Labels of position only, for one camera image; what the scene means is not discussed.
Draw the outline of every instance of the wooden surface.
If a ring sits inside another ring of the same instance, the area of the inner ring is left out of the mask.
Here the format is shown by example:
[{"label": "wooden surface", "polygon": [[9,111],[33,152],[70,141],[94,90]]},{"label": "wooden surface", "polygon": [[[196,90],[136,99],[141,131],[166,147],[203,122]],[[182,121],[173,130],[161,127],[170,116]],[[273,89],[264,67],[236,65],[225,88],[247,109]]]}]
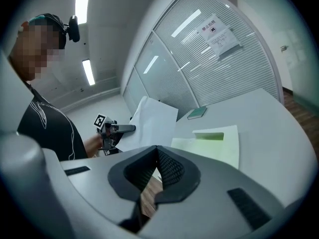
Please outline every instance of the wooden surface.
[{"label": "wooden surface", "polygon": [[286,109],[295,117],[305,131],[315,149],[317,160],[319,160],[319,117],[316,117],[296,103],[291,94],[284,92],[284,97]]},{"label": "wooden surface", "polygon": [[[295,117],[312,143],[317,160],[319,160],[319,117],[308,112],[303,106],[297,104],[291,94],[284,92],[285,107]],[[142,213],[152,217],[156,211],[154,205],[155,195],[162,191],[162,183],[152,177],[142,192]]]}]

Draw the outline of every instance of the black t-shirt with white pattern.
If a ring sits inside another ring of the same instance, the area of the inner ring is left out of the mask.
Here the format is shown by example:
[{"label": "black t-shirt with white pattern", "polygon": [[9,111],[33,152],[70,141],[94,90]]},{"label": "black t-shirt with white pattern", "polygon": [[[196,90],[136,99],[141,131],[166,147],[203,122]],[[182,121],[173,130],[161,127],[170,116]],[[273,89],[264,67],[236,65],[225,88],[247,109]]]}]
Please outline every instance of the black t-shirt with white pattern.
[{"label": "black t-shirt with white pattern", "polygon": [[30,84],[26,85],[34,98],[23,115],[18,132],[32,137],[42,148],[55,151],[60,161],[87,158],[73,122]]}]

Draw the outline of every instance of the white desk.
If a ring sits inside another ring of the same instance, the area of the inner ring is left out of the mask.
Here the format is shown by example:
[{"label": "white desk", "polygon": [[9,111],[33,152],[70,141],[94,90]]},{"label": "white desk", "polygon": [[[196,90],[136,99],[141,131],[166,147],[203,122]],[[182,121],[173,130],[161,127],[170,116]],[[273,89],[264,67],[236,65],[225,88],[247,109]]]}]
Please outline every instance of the white desk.
[{"label": "white desk", "polygon": [[193,130],[237,125],[239,170],[284,206],[305,195],[318,169],[315,151],[295,118],[263,89],[207,106],[203,117],[176,123],[178,138]]}]

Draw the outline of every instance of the book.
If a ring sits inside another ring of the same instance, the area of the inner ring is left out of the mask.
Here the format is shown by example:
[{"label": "book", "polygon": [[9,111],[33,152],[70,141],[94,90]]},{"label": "book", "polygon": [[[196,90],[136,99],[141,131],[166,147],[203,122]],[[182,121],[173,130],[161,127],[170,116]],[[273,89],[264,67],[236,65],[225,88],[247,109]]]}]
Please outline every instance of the book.
[{"label": "book", "polygon": [[203,117],[205,111],[207,110],[206,106],[194,109],[187,118],[190,120]]}]

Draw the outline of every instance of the person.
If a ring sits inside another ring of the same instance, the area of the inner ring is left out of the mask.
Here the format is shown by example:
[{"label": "person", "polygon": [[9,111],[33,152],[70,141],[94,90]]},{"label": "person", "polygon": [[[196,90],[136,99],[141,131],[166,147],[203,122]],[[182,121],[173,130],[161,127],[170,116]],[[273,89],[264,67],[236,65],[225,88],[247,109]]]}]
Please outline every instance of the person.
[{"label": "person", "polygon": [[60,161],[93,157],[102,146],[100,134],[83,143],[73,122],[28,83],[45,70],[56,51],[64,49],[65,34],[58,16],[49,13],[37,16],[21,25],[8,57],[34,95],[17,131],[32,137],[42,148],[55,151]]}]

